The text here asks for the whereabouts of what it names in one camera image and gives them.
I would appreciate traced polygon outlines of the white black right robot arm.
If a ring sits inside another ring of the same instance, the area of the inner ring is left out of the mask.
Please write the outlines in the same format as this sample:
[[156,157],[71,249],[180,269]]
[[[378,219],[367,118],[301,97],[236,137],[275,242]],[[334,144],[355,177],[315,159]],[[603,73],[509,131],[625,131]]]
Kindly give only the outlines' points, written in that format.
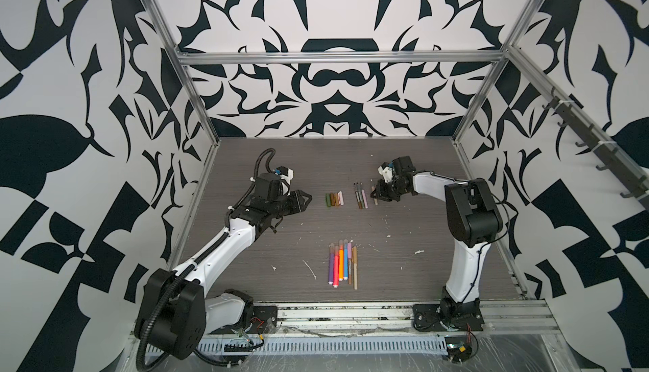
[[399,201],[424,194],[446,205],[447,227],[454,238],[451,273],[439,304],[415,304],[413,328],[448,331],[482,328],[479,283],[484,262],[500,238],[504,222],[485,179],[456,179],[419,171],[410,157],[398,157],[378,168],[380,180],[371,193],[377,201]]

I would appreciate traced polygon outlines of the tan marker pen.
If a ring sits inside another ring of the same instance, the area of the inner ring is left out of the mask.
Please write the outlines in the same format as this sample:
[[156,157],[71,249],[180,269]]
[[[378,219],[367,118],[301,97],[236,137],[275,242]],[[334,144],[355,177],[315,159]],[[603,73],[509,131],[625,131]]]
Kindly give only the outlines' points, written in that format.
[[353,288],[358,290],[358,247],[353,246]]

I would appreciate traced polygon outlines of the dark brown marker pen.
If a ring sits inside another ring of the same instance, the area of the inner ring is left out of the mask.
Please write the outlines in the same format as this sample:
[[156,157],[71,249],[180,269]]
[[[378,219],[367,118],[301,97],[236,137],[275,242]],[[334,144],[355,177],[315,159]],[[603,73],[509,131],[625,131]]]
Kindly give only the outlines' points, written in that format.
[[353,187],[354,187],[354,194],[355,194],[355,197],[356,197],[356,201],[357,201],[357,204],[358,204],[358,209],[362,210],[363,209],[363,201],[362,201],[361,193],[360,193],[359,188],[358,188],[358,183],[354,183]]

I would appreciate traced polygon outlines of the green marker pen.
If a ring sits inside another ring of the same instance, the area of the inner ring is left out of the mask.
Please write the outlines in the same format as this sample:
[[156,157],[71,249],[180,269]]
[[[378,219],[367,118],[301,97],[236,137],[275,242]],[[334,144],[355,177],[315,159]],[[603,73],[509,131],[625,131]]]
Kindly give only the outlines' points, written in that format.
[[366,202],[366,197],[363,191],[363,186],[361,183],[357,183],[357,191],[358,191],[358,201],[361,209],[366,209],[367,208],[367,202]]

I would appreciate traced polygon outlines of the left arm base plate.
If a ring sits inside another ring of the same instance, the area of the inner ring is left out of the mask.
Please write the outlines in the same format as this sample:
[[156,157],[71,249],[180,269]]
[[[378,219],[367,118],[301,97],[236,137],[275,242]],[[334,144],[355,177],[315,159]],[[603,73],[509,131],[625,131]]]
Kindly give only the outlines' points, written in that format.
[[227,332],[243,330],[251,333],[265,333],[275,328],[277,319],[277,306],[255,304],[252,307],[246,307],[238,321],[222,329]]

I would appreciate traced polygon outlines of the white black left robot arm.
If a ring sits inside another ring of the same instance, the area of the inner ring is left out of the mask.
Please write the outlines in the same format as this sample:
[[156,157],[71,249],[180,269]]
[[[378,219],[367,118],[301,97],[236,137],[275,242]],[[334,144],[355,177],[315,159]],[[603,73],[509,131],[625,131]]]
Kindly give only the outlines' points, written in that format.
[[[155,370],[169,357],[183,360],[190,355],[214,367],[233,368],[264,346],[262,336],[256,341],[248,336],[250,327],[262,325],[254,319],[254,301],[248,294],[234,289],[213,299],[207,294],[266,230],[275,232],[285,217],[306,211],[313,199],[291,188],[292,169],[271,167],[276,153],[267,148],[257,157],[250,186],[228,207],[221,231],[188,260],[170,271],[157,270],[145,284],[135,321],[138,371]],[[243,338],[245,345],[228,344],[219,357],[200,350],[205,334],[223,329]]]

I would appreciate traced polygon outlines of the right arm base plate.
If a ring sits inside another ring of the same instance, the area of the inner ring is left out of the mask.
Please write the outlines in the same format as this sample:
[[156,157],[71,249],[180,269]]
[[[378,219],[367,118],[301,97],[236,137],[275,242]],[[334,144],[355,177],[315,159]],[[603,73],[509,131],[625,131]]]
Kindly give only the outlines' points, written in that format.
[[439,304],[414,304],[412,327],[420,332],[483,331],[480,300],[458,304],[443,299]]

